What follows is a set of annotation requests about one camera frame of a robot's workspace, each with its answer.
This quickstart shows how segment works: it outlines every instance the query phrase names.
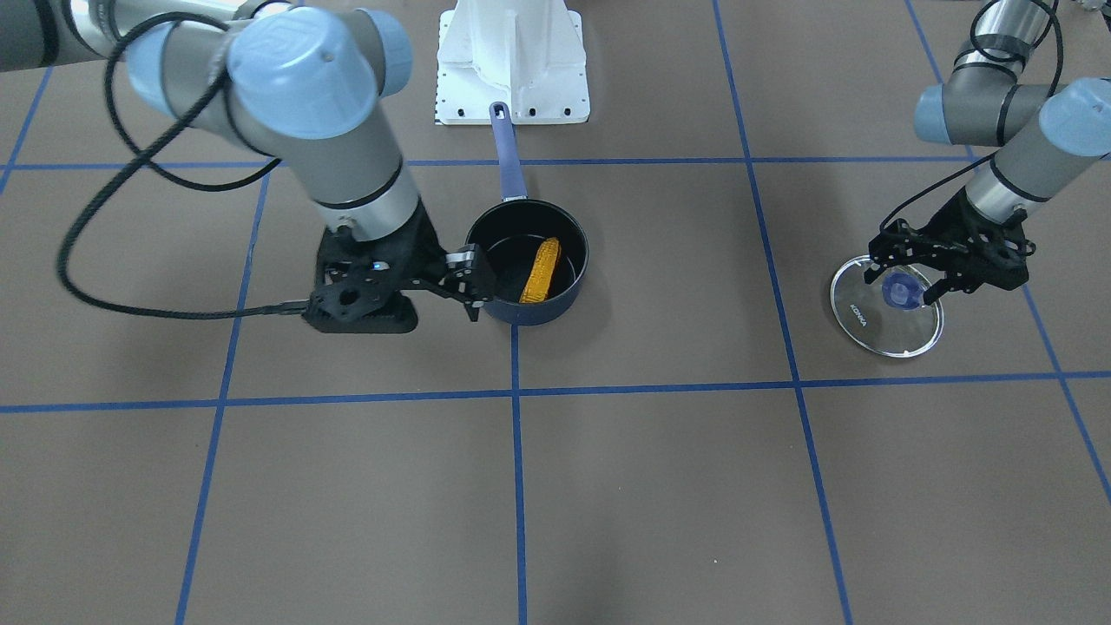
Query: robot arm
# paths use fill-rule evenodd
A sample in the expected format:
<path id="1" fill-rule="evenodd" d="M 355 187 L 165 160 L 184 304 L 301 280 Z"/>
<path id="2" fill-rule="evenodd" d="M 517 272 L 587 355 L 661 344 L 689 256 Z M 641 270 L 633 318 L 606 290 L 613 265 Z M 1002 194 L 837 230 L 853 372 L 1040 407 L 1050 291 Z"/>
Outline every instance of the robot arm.
<path id="1" fill-rule="evenodd" d="M 157 18 L 177 12 L 212 23 Z M 124 37 L 132 85 L 171 118 L 193 108 L 227 70 L 227 97 L 213 99 L 191 125 L 281 158 L 313 201 L 327 229 L 301 314 L 318 331 L 410 332 L 417 314 L 402 289 L 456 299 L 471 321 L 492 299 L 482 250 L 449 254 L 440 246 L 378 105 L 404 87 L 412 63 L 408 37 L 389 14 L 273 0 L 52 0 L 34 17 L 54 48 L 77 49 L 77 41 L 84 49 L 67 60 L 109 56 Z M 21 62 L 38 54 L 31 47 Z"/>
<path id="2" fill-rule="evenodd" d="M 1111 81 L 1080 79 L 1048 100 L 1049 88 L 1018 84 L 1048 19 L 1031 0 L 984 2 L 977 44 L 964 46 L 947 84 L 923 93 L 915 129 L 927 140 L 1003 147 L 923 228 L 885 222 L 869 243 L 867 282 L 901 264 L 944 271 L 922 294 L 928 305 L 949 291 L 1011 290 L 1029 279 L 1035 248 L 1023 220 L 1111 152 Z"/>

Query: white mount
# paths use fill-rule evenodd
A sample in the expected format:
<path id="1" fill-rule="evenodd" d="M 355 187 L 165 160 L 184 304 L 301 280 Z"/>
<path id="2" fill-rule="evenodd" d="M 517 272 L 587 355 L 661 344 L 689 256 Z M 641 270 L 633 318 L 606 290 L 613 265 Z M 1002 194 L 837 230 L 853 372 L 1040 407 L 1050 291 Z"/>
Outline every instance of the white mount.
<path id="1" fill-rule="evenodd" d="M 582 18 L 563 0 L 459 0 L 437 60 L 437 123 L 489 124 L 499 101 L 519 125 L 590 117 Z"/>

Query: blue grid line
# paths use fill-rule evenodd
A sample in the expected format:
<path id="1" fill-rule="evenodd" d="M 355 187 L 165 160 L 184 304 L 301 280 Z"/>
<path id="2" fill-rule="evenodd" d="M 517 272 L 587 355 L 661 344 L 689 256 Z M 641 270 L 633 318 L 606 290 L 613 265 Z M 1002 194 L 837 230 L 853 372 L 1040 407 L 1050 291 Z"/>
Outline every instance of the blue grid line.
<path id="1" fill-rule="evenodd" d="M 963 155 L 849 155 L 849 157 L 752 157 L 750 162 L 789 164 L 808 162 L 967 162 Z"/>
<path id="2" fill-rule="evenodd" d="M 536 387 L 520 389 L 521 397 L 558 397 L 573 395 L 637 395 L 653 393 L 737 393 L 748 391 L 789 390 L 795 386 L 802 389 L 848 389 L 871 386 L 908 386 L 940 384 L 994 384 L 1008 382 L 1055 381 L 1067 380 L 1108 380 L 1111 371 L 1019 373 L 1019 374 L 971 374 L 961 376 L 911 376 L 894 379 L 829 379 L 800 380 L 778 382 L 741 382 L 741 383 L 702 383 L 702 384 L 660 384 L 631 386 L 571 386 L 571 387 Z M 359 395 L 307 395 L 286 397 L 241 397 L 228 399 L 226 407 L 252 406 L 316 406 L 323 404 L 371 404 L 386 402 L 443 402 L 452 400 L 488 400 L 512 399 L 513 391 L 444 391 L 431 393 L 374 393 Z M 154 402 L 102 402 L 74 404 L 26 404 L 0 406 L 0 415 L 19 415 L 36 413 L 86 413 L 106 411 L 151 411 L 174 409 L 214 409 L 219 400 L 181 400 Z"/>
<path id="3" fill-rule="evenodd" d="M 709 384 L 659 384 L 637 386 L 572 386 L 549 389 L 522 389 L 522 397 L 556 397 L 565 395 L 637 395 L 648 393 L 710 393 L 729 391 L 768 391 L 793 389 L 793 382 L 709 383 Z"/>
<path id="4" fill-rule="evenodd" d="M 513 399 L 513 501 L 517 512 L 517 622 L 529 623 L 529 593 L 526 578 L 524 541 L 524 463 L 521 455 L 521 337 L 518 326 L 510 329 L 510 379 Z"/>
<path id="5" fill-rule="evenodd" d="M 1080 415 L 1080 409 L 1077 407 L 1077 402 L 1072 397 L 1072 390 L 1069 389 L 1069 381 L 1065 377 L 1064 372 L 1061 370 L 1061 363 L 1057 359 L 1057 352 L 1053 350 L 1053 344 L 1049 340 L 1049 332 L 1042 323 L 1038 305 L 1034 303 L 1034 295 L 1030 292 L 1030 285 L 1022 284 L 1022 292 L 1027 296 L 1027 304 L 1030 305 L 1030 312 L 1034 317 L 1034 323 L 1038 325 L 1038 333 L 1041 335 L 1042 343 L 1045 345 L 1045 353 L 1049 354 L 1049 360 L 1053 364 L 1053 371 L 1057 372 L 1057 379 L 1061 385 L 1061 392 L 1064 393 L 1064 400 L 1069 404 L 1069 411 L 1072 412 L 1072 421 L 1077 424 L 1077 430 L 1080 431 L 1080 438 L 1083 440 L 1084 448 L 1088 450 L 1088 457 L 1091 460 L 1092 467 L 1095 470 L 1095 475 L 1099 476 L 1100 484 L 1103 486 L 1103 495 L 1107 496 L 1108 503 L 1111 504 L 1111 483 L 1108 483 L 1108 474 L 1103 471 L 1103 463 L 1100 462 L 1100 456 L 1095 452 L 1095 445 L 1092 444 L 1092 437 L 1088 433 L 1088 426 L 1084 425 L 1084 420 Z"/>
<path id="6" fill-rule="evenodd" d="M 0 406 L 0 415 L 34 413 L 92 413 L 103 411 L 161 411 L 172 409 L 214 409 L 216 400 L 182 400 L 169 402 L 99 402 L 84 404 L 27 404 Z"/>
<path id="7" fill-rule="evenodd" d="M 1102 380 L 1111 379 L 1111 372 L 1064 372 L 1065 380 Z"/>
<path id="8" fill-rule="evenodd" d="M 70 171 L 70 170 L 89 170 L 89 169 L 122 169 L 127 163 L 123 162 L 38 162 L 38 163 L 24 163 L 14 164 L 12 169 L 19 171 Z M 258 169 L 267 164 L 266 161 L 237 161 L 237 160 L 216 160 L 211 162 L 206 161 L 180 161 L 180 162 L 159 162 L 163 169 Z M 287 167 L 284 162 L 278 167 Z"/>
<path id="9" fill-rule="evenodd" d="M 237 309 L 247 305 L 247 291 L 251 282 L 251 266 L 254 261 L 254 244 L 259 240 L 259 224 L 262 222 L 262 210 L 266 206 L 267 190 L 270 187 L 270 175 L 262 178 L 258 203 L 254 206 L 254 221 L 251 224 L 251 238 L 247 245 L 247 258 L 243 260 L 243 274 L 239 282 L 239 299 Z M 228 401 L 228 390 L 231 387 L 231 372 L 236 364 L 236 351 L 239 346 L 239 331 L 242 317 L 231 325 L 231 336 L 228 339 L 228 357 L 223 366 L 223 377 L 220 382 L 220 397 L 217 401 L 216 415 L 212 419 L 212 434 L 209 437 L 208 455 L 204 458 L 204 473 L 201 477 L 200 494 L 197 497 L 197 513 L 193 516 L 193 530 L 189 538 L 189 552 L 186 556 L 186 571 L 181 578 L 181 594 L 178 596 L 178 609 L 174 625 L 183 625 L 186 611 L 189 607 L 189 593 L 193 584 L 193 571 L 197 565 L 197 553 L 200 550 L 201 531 L 204 528 L 204 513 L 208 510 L 208 495 L 212 485 L 212 472 L 216 468 L 216 454 L 220 446 L 220 432 L 223 429 L 223 413 Z"/>
<path id="10" fill-rule="evenodd" d="M 447 400 L 486 400 L 512 397 L 512 391 L 444 391 L 432 393 L 372 393 L 362 395 L 309 395 L 299 397 L 244 397 L 228 400 L 232 407 L 243 406 L 297 406 L 318 404 L 370 404 L 381 402 L 439 402 Z"/>
<path id="11" fill-rule="evenodd" d="M 918 12 L 914 11 L 914 6 L 911 4 L 910 0 L 903 0 L 907 4 L 907 12 L 910 13 L 910 19 L 914 22 L 914 30 L 918 32 L 918 40 L 922 43 L 922 50 L 925 52 L 925 58 L 930 61 L 930 69 L 933 70 L 933 78 L 941 84 L 945 81 L 941 77 L 941 69 L 938 68 L 938 61 L 933 58 L 933 50 L 930 49 L 930 42 L 925 38 L 925 31 L 922 29 L 922 22 L 918 19 Z"/>
<path id="12" fill-rule="evenodd" d="M 841 558 L 837 546 L 837 536 L 833 532 L 833 522 L 829 512 L 829 502 L 825 498 L 825 487 L 822 482 L 821 466 L 818 462 L 818 450 L 814 446 L 813 433 L 810 430 L 810 417 L 807 412 L 807 403 L 803 397 L 802 387 L 799 385 L 799 367 L 794 359 L 794 347 L 791 344 L 791 331 L 788 327 L 787 310 L 783 305 L 783 295 L 779 288 L 779 278 L 775 271 L 775 259 L 772 254 L 771 239 L 768 234 L 768 224 L 764 220 L 763 203 L 760 199 L 760 185 L 757 182 L 755 167 L 752 163 L 752 151 L 749 145 L 748 132 L 744 129 L 744 114 L 741 110 L 741 99 L 737 90 L 737 80 L 733 75 L 733 63 L 729 56 L 729 43 L 725 40 L 725 29 L 721 19 L 721 6 L 718 0 L 713 2 L 713 17 L 718 27 L 718 40 L 721 44 L 721 56 L 725 65 L 725 78 L 729 81 L 729 92 L 733 100 L 733 113 L 737 115 L 737 129 L 741 138 L 741 148 L 744 151 L 749 183 L 752 188 L 752 202 L 755 208 L 757 222 L 760 225 L 760 239 L 764 248 L 764 256 L 768 262 L 768 274 L 771 279 L 772 293 L 775 296 L 775 309 L 779 315 L 780 330 L 783 334 L 783 347 L 787 351 L 788 364 L 791 367 L 791 382 L 794 384 L 794 397 L 799 407 L 799 419 L 802 433 L 807 441 L 807 454 L 810 457 L 810 471 L 814 480 L 814 492 L 818 496 L 818 506 L 821 511 L 822 524 L 825 530 L 825 543 L 830 553 L 830 565 L 833 568 L 833 578 L 837 583 L 838 596 L 841 601 L 841 614 L 845 625 L 852 625 L 852 608 L 849 604 L 849 592 L 844 584 L 844 575 L 841 568 Z"/>
<path id="13" fill-rule="evenodd" d="M 34 98 L 31 99 L 31 105 L 27 109 L 27 117 L 23 118 L 23 125 L 19 129 L 19 135 L 16 138 L 16 144 L 11 148 L 11 154 L 8 155 L 8 165 L 4 167 L 3 173 L 0 174 L 0 194 L 3 194 L 3 190 L 8 187 L 8 178 L 11 177 L 16 160 L 19 158 L 19 152 L 23 149 L 23 141 L 27 139 L 27 133 L 31 129 L 31 121 L 34 120 L 34 113 L 39 111 L 39 102 L 42 101 L 42 94 L 47 91 L 47 83 L 50 82 L 51 73 L 53 73 L 53 68 L 47 68 L 47 71 L 42 73 L 42 80 L 39 81 L 39 88 L 34 91 Z"/>
<path id="14" fill-rule="evenodd" d="M 907 385 L 933 385 L 933 384 L 985 384 L 1003 382 L 1034 382 L 1053 381 L 1058 374 L 983 374 L 967 376 L 922 376 L 922 377 L 898 377 L 898 379 L 847 379 L 847 380 L 815 380 L 801 381 L 803 389 L 847 389 L 854 386 L 907 386 Z"/>
<path id="15" fill-rule="evenodd" d="M 801 155 L 801 157 L 675 157 L 675 158 L 581 158 L 581 159 L 522 159 L 527 165 L 581 165 L 581 164 L 742 164 L 759 162 L 771 164 L 810 162 L 967 162 L 967 155 Z M 497 167 L 493 159 L 407 160 L 411 167 Z M 122 162 L 32 162 L 4 165 L 12 171 L 84 171 L 117 170 Z M 262 161 L 181 161 L 160 163 L 166 169 L 253 169 Z"/>

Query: yellow corn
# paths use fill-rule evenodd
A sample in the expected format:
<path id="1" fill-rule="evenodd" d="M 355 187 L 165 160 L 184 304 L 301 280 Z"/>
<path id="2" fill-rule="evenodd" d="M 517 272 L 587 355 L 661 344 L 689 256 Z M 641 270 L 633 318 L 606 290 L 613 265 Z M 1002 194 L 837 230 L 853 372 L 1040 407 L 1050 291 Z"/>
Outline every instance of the yellow corn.
<path id="1" fill-rule="evenodd" d="M 521 303 L 540 303 L 548 299 L 548 289 L 552 285 L 552 274 L 556 272 L 559 254 L 559 239 L 552 236 L 540 243 L 537 259 L 532 262 L 532 271 L 529 273 L 529 281 L 521 291 Z"/>

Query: floor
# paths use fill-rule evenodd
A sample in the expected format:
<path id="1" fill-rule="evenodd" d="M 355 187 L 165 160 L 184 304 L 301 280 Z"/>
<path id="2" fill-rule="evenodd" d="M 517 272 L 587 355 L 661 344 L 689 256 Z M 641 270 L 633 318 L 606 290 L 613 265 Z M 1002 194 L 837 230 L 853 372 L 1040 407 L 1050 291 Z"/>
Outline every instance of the floor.
<path id="1" fill-rule="evenodd" d="M 383 105 L 461 244 L 499 193 L 489 128 L 432 123 L 453 2 L 364 3 L 412 37 Z M 1104 24 L 1061 4 L 1065 80 L 1105 74 Z M 404 336 L 82 304 L 53 254 L 128 158 L 100 65 L 0 75 L 0 623 L 1111 622 L 1111 163 L 1028 222 L 1028 286 L 944 298 L 928 354 L 872 355 L 828 306 L 883 214 L 972 159 L 911 114 L 979 3 L 570 6 L 591 119 L 519 137 L 592 259 L 532 329 L 431 295 Z M 1045 46 L 1024 81 L 1052 64 Z M 167 120 L 121 91 L 152 140 Z M 257 164 L 200 131 L 162 160 Z M 286 169 L 216 195 L 141 172 L 77 280 L 298 299 L 320 226 Z"/>

